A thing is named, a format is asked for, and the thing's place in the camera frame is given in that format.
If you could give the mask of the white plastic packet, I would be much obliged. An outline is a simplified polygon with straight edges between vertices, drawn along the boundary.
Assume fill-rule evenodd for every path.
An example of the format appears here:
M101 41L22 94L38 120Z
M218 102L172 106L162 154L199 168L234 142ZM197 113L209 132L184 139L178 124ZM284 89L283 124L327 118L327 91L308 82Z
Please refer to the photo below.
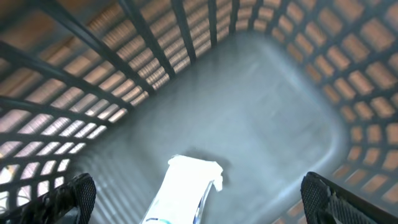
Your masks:
M223 168L215 161L175 155L142 224L200 224L211 188L223 189Z

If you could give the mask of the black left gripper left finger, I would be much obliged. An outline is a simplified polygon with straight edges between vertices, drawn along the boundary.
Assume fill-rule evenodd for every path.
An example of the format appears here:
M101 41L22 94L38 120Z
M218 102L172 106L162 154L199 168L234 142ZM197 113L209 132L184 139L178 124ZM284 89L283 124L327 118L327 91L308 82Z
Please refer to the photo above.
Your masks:
M88 224L95 207L96 186L91 175L83 173L37 199L1 215L1 223Z

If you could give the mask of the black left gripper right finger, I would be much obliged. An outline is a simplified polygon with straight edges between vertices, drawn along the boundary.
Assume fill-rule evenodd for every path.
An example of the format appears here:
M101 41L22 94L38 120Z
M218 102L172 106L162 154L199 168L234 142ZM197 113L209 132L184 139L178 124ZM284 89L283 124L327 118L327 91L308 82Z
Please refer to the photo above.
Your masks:
M307 172L300 193L308 224L394 224L397 217L316 172Z

